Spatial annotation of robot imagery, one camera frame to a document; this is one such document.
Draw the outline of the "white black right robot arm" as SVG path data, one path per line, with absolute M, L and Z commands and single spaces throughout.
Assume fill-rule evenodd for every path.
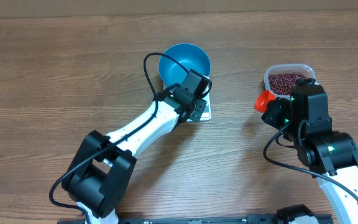
M 269 160 L 312 175 L 329 200 L 339 223 L 358 223 L 358 148 L 347 133 L 333 131 L 328 97 L 323 94 L 264 100 L 262 120 L 293 143 L 304 168 Z

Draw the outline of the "orange measuring scoop blue handle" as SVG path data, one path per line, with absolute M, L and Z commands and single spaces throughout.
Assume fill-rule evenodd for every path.
M 275 99 L 276 96 L 270 90 L 265 90 L 256 99 L 254 109 L 258 112 L 264 113 L 267 110 L 267 104 Z

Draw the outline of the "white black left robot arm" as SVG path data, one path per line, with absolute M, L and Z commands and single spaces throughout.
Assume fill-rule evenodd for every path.
M 138 157 L 159 137 L 189 120 L 198 122 L 211 87 L 175 83 L 154 94 L 151 106 L 116 131 L 86 135 L 67 172 L 57 180 L 84 215 L 83 223 L 117 223 Z

